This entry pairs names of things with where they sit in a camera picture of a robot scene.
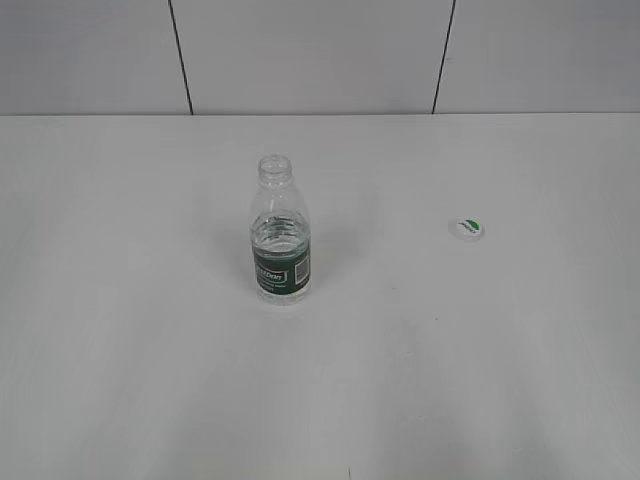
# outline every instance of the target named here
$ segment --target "clear plastic bottle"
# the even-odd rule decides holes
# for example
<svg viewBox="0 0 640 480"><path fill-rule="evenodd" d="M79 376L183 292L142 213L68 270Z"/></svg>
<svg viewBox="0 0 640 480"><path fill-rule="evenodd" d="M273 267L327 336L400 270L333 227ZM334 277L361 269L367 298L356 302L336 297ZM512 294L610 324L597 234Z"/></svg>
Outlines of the clear plastic bottle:
<svg viewBox="0 0 640 480"><path fill-rule="evenodd" d="M260 160L250 225L261 296L276 305L299 301L309 289L311 232L309 212L287 157Z"/></svg>

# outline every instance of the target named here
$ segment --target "white table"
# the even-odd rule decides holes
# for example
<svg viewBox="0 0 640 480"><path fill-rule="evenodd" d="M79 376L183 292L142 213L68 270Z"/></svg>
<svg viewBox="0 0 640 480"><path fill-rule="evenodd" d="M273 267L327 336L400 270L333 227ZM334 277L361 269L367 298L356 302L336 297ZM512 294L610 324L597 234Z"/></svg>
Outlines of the white table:
<svg viewBox="0 0 640 480"><path fill-rule="evenodd" d="M640 115L0 118L0 478L640 478L639 180Z"/></svg>

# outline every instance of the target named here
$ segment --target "bottle neck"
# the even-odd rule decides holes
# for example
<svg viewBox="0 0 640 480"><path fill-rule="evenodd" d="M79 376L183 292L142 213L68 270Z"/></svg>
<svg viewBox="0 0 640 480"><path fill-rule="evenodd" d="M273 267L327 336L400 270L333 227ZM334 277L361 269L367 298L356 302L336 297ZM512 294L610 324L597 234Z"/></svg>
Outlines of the bottle neck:
<svg viewBox="0 0 640 480"><path fill-rule="evenodd" d="M260 160L258 184L264 188L283 188L293 183L291 162L282 155L269 155Z"/></svg>

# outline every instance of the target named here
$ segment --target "white wall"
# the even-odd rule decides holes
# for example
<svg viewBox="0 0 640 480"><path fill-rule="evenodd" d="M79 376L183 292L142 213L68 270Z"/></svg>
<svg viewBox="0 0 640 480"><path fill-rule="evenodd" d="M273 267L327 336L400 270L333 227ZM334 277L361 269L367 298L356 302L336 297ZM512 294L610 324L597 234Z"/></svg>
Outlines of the white wall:
<svg viewBox="0 0 640 480"><path fill-rule="evenodd" d="M174 0L196 113L430 112L451 0Z"/></svg>
<svg viewBox="0 0 640 480"><path fill-rule="evenodd" d="M173 0L193 108L426 113L453 0ZM458 0L437 112L640 111L639 0ZM189 112L168 0L0 0L0 114Z"/></svg>
<svg viewBox="0 0 640 480"><path fill-rule="evenodd" d="M0 0L0 114L187 113L160 0Z"/></svg>
<svg viewBox="0 0 640 480"><path fill-rule="evenodd" d="M459 0L438 112L640 111L640 1Z"/></svg>

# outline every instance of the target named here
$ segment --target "bottle mouth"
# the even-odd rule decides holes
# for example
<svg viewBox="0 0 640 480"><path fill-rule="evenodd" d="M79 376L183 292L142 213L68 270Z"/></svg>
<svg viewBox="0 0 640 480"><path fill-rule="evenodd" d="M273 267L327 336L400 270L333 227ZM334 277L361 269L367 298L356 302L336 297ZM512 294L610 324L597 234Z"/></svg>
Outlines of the bottle mouth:
<svg viewBox="0 0 640 480"><path fill-rule="evenodd" d="M274 186L289 183L292 178L291 162L284 155L267 155L258 165L259 182Z"/></svg>

